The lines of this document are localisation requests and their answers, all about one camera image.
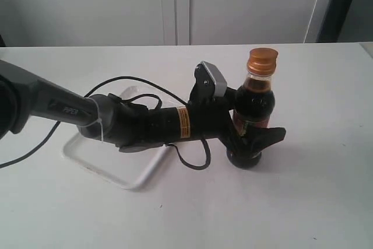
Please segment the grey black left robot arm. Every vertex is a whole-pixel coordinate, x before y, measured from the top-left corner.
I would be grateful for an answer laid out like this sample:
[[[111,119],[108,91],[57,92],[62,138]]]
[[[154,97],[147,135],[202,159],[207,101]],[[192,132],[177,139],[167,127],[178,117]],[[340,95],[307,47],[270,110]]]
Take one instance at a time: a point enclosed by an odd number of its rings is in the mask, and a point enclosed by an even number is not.
[[[131,153],[174,142],[219,139],[235,155],[250,157],[281,142],[284,128],[252,127],[239,136],[230,111],[235,90],[208,62],[196,66],[183,107],[149,109],[108,94],[82,97],[23,68],[1,62],[1,134],[17,134],[31,116],[74,124],[86,138]]]

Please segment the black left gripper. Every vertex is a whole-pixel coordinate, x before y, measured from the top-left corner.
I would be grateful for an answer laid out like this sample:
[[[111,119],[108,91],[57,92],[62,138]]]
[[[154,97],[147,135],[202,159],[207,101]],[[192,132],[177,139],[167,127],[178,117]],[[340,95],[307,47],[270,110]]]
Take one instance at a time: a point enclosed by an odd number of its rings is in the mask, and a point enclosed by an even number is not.
[[[285,139],[283,127],[248,127],[246,134],[240,136],[230,117],[237,102],[237,89],[228,87],[223,97],[214,97],[213,81],[203,66],[195,68],[194,77],[188,100],[192,136],[219,139],[236,159],[251,159]]]

